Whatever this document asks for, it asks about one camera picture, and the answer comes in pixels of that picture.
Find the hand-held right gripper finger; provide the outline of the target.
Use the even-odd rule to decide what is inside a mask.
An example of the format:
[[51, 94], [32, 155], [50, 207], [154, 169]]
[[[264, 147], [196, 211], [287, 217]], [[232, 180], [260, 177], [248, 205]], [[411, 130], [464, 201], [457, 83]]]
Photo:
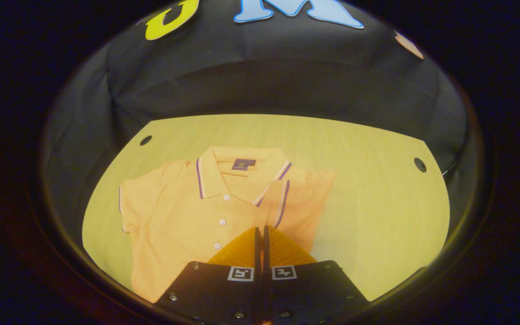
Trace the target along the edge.
[[336, 261], [316, 261], [274, 227], [264, 228], [263, 315], [271, 325], [342, 325], [369, 301]]
[[207, 263], [190, 261], [156, 302], [182, 325], [257, 325], [262, 237], [252, 227]]

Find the orange polo T-shirt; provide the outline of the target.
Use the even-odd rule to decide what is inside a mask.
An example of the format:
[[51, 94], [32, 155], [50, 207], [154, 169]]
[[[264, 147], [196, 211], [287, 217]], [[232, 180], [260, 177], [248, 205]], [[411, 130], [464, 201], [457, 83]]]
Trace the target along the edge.
[[189, 262], [210, 261], [254, 228], [272, 227], [310, 251], [335, 177], [294, 165], [280, 148], [210, 147], [124, 181], [134, 292], [157, 302]]

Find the black backdrop cloth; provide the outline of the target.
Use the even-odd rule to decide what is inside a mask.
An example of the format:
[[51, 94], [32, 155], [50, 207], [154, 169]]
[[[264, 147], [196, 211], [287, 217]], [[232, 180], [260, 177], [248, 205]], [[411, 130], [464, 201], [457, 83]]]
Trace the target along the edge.
[[334, 171], [310, 252], [367, 300], [434, 263], [475, 190], [470, 103], [394, 27], [339, 0], [180, 0], [103, 44], [43, 135], [50, 219], [133, 291], [119, 188], [210, 147]]

